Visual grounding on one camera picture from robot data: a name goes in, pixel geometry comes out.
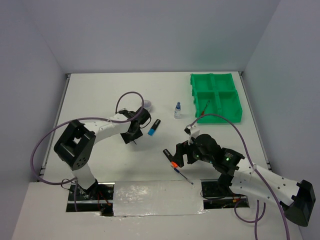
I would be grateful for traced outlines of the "orange highlighter marker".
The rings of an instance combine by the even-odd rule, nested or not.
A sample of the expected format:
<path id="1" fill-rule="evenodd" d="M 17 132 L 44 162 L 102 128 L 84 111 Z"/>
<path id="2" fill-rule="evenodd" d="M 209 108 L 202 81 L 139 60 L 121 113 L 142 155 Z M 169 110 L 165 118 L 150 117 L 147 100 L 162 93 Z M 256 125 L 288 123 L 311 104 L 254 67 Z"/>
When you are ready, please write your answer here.
<path id="1" fill-rule="evenodd" d="M 173 162 L 173 156 L 172 156 L 172 154 L 167 150 L 167 149 L 164 149 L 163 150 L 163 153 L 164 153 L 164 155 L 167 157 L 167 159 L 169 160 L 169 162 L 171 163 L 171 165 L 172 165 L 172 167 L 173 168 L 177 168 L 178 167 L 178 165 L 175 163 L 175 162 Z"/>

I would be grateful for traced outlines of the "red gel pen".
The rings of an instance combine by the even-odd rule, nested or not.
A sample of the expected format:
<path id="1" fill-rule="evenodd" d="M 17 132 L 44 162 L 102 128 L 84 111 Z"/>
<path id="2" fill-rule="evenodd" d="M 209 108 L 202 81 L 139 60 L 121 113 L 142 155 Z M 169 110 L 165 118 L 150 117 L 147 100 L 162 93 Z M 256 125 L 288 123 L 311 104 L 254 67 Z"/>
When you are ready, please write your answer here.
<path id="1" fill-rule="evenodd" d="M 206 109 L 207 109 L 207 107 L 208 107 L 209 104 L 210 104 L 210 100 L 208 100 L 208 101 L 206 102 L 205 107 L 203 108 L 203 110 L 202 110 L 202 112 L 201 112 L 201 114 L 200 114 L 200 117 L 203 116 L 203 115 L 205 115 Z"/>

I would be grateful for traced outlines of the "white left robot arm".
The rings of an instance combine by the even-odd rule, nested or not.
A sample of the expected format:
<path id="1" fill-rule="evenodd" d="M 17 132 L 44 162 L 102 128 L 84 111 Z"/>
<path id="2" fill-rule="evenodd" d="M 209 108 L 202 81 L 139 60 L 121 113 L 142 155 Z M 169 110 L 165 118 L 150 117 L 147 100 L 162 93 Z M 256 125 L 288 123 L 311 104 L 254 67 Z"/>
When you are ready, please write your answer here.
<path id="1" fill-rule="evenodd" d="M 143 136 L 142 125 L 151 119 L 148 110 L 140 107 L 137 111 L 122 109 L 108 121 L 81 123 L 73 120 L 68 124 L 54 152 L 72 170 L 79 193 L 85 199 L 95 198 L 100 190 L 88 164 L 94 145 L 114 135 L 120 135 L 125 144 L 133 142 Z"/>

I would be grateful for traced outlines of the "blue highlighter marker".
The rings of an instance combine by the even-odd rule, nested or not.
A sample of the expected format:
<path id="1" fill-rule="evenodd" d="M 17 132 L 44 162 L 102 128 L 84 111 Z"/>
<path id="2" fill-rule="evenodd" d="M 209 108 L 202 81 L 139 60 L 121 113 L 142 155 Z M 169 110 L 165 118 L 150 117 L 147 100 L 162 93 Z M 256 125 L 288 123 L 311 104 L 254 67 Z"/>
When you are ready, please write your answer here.
<path id="1" fill-rule="evenodd" d="M 151 128 L 149 129 L 149 131 L 148 131 L 147 134 L 148 134 L 149 136 L 153 136 L 154 133 L 156 132 L 157 128 L 159 127 L 160 123 L 161 123 L 161 120 L 160 120 L 160 119 L 157 119 L 157 120 L 153 123 L 153 125 L 151 126 Z"/>

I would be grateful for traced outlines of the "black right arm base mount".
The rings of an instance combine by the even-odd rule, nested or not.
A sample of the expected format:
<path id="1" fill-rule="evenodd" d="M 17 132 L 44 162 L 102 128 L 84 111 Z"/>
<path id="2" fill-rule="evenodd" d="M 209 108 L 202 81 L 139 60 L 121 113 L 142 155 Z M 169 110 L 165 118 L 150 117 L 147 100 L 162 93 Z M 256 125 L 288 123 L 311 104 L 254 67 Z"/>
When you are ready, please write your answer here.
<path id="1" fill-rule="evenodd" d="M 201 181 L 200 196 L 203 198 L 205 210 L 232 209 L 237 203 L 239 208 L 249 208 L 249 202 L 245 195 L 221 193 L 216 180 Z"/>

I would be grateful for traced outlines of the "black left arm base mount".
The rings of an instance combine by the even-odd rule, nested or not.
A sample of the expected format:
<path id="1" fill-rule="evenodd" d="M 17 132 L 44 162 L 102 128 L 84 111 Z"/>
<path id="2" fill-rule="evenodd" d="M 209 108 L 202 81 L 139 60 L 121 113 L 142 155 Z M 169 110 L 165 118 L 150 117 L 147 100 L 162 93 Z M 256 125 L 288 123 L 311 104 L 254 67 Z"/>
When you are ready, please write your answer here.
<path id="1" fill-rule="evenodd" d="M 96 194 L 87 198 L 80 193 L 79 189 L 76 190 L 76 195 L 74 195 L 75 184 L 71 184 L 64 188 L 68 190 L 65 211 L 67 213 L 95 212 L 104 217 L 112 217 L 114 215 L 114 187 L 114 182 L 100 182 Z"/>

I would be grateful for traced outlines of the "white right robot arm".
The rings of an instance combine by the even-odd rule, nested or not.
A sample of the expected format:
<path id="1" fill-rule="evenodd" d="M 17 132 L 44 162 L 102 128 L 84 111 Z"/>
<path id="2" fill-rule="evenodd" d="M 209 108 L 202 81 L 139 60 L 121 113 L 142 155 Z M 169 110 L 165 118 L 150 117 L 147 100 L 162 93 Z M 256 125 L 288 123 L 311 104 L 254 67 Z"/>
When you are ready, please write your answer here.
<path id="1" fill-rule="evenodd" d="M 241 153 L 220 147 L 208 134 L 176 145 L 172 161 L 180 168 L 196 161 L 211 164 L 220 173 L 217 190 L 223 196 L 245 195 L 280 207 L 292 223 L 307 227 L 316 202 L 313 185 L 307 180 L 290 180 L 265 169 Z"/>

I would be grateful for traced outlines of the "small clear spray bottle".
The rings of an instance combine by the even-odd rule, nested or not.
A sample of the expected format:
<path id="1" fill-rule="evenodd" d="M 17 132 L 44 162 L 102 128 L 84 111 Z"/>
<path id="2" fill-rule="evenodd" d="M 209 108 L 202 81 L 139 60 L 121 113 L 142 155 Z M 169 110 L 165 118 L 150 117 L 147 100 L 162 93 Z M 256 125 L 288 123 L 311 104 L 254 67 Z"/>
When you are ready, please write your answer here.
<path id="1" fill-rule="evenodd" d="M 181 116 L 181 103 L 177 102 L 175 109 L 174 109 L 174 118 L 179 119 Z"/>

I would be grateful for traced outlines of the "clear paper clip jar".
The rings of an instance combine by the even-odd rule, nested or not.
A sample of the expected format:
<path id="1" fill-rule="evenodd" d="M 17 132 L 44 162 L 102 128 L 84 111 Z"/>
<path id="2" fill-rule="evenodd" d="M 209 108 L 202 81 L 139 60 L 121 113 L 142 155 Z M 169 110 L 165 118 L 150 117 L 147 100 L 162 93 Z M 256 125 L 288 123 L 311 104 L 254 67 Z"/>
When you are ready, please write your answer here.
<path id="1" fill-rule="evenodd" d="M 148 112 L 150 112 L 152 109 L 152 102 L 150 100 L 145 99 L 143 101 L 143 103 L 141 104 L 141 106 L 143 106 L 144 109 L 146 109 Z"/>

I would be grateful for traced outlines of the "blue gel pen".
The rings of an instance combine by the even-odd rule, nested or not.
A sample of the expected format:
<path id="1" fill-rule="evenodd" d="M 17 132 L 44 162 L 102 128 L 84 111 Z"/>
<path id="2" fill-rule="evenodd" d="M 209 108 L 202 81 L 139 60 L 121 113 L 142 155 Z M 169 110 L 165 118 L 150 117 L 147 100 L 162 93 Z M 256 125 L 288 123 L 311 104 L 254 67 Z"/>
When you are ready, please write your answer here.
<path id="1" fill-rule="evenodd" d="M 188 179 L 185 175 L 183 175 L 176 167 L 172 167 L 172 168 L 176 173 L 181 175 L 188 183 L 190 183 L 191 185 L 194 185 L 194 183 L 190 179 Z"/>

